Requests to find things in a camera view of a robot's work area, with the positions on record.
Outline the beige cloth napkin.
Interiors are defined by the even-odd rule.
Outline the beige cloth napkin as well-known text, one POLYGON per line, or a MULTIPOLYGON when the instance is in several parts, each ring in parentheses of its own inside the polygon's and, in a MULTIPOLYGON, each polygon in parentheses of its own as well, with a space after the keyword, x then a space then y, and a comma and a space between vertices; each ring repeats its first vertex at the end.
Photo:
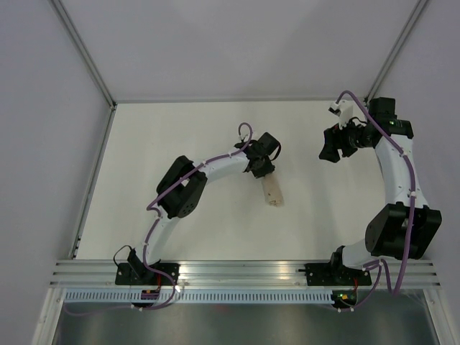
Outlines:
POLYGON ((281 207, 284 204, 283 194, 276 174, 270 173, 262 178, 262 190, 267 205, 281 207))

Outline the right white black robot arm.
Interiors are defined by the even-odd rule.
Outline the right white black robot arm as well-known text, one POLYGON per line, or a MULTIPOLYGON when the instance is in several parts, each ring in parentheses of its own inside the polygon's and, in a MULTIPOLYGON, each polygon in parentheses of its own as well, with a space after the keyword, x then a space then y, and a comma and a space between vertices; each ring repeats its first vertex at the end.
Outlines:
POLYGON ((385 205, 369 222, 364 238, 337 250, 341 259, 328 266, 328 276, 344 284, 354 267, 378 257, 401 262, 421 259, 438 231, 442 216, 431 208, 418 182, 413 159, 413 128, 399 119, 393 98, 374 98, 362 108, 364 120, 353 115, 351 101, 338 100, 328 109, 339 118, 325 129, 321 160, 337 163, 360 149, 372 148, 385 189, 385 205))

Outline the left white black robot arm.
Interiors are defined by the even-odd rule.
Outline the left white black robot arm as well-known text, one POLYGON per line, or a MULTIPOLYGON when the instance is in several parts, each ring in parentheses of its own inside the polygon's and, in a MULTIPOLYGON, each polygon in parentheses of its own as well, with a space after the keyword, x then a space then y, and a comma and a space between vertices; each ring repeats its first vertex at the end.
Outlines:
POLYGON ((154 263, 161 260, 162 248, 179 220, 196 209, 207 185, 239 173, 263 178, 275 171, 273 161, 280 152, 280 142, 265 132, 259 139, 240 142, 226 154, 201 162, 185 155, 176 158, 157 186, 156 199, 147 206, 156 217, 143 242, 134 249, 139 261, 132 268, 132 277, 143 285, 155 280, 154 263))

